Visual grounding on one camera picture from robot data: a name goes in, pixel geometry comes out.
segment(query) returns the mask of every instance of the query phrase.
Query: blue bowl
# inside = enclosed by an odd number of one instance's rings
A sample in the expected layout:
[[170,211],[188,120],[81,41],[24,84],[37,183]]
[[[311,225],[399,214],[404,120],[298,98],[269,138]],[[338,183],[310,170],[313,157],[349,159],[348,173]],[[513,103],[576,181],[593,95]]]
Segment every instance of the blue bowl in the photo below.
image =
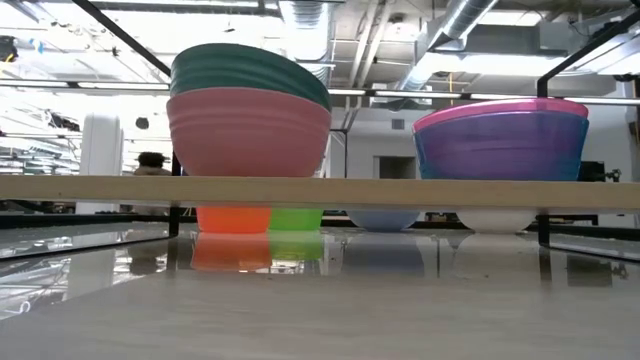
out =
[[397,232],[402,231],[420,216],[419,211],[396,210],[350,210],[347,215],[354,224],[373,232]]
[[556,111],[474,115],[414,134],[423,179],[576,181],[589,121]]

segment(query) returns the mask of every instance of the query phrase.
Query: teal bowl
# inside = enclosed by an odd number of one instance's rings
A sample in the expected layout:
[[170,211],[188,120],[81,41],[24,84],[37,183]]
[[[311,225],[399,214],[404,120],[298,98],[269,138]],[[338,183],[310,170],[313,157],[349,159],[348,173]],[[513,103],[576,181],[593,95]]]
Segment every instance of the teal bowl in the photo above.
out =
[[297,63],[272,52],[237,44],[189,48],[171,66],[171,96],[203,88],[248,87],[309,99],[331,110],[324,84]]

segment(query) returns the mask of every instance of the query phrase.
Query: ceiling duct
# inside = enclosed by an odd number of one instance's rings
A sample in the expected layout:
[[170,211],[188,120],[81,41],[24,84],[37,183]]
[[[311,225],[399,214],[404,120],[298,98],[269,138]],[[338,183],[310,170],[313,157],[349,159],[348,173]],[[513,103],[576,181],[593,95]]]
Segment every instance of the ceiling duct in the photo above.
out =
[[325,85],[329,81],[329,67],[323,65],[329,57],[329,35],[333,7],[316,1],[280,1],[280,11],[293,36],[291,49],[298,61]]
[[418,91],[429,80],[434,66],[430,51],[453,40],[465,38],[482,17],[498,0],[451,0],[444,16],[439,19],[439,28],[433,34],[427,34],[427,52],[418,60],[409,74],[398,84],[398,90]]

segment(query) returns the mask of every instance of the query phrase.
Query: wall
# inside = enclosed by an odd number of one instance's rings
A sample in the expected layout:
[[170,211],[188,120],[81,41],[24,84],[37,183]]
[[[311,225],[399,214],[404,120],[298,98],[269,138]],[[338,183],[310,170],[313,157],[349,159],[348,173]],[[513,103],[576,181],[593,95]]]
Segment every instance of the wall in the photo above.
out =
[[[371,179],[376,156],[416,156],[411,126],[430,111],[361,109],[349,132],[347,177]],[[343,112],[334,112],[334,128],[342,122]],[[392,130],[391,119],[404,119],[404,130]],[[344,177],[344,136],[334,133],[329,145],[328,177]]]

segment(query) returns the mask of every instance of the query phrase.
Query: white column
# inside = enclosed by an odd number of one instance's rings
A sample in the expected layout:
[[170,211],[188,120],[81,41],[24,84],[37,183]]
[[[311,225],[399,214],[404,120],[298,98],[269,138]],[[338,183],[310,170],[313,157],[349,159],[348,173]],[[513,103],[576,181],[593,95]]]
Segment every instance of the white column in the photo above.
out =
[[[117,115],[90,113],[84,119],[80,175],[122,174],[124,132]],[[79,202],[76,214],[118,211],[120,204]]]

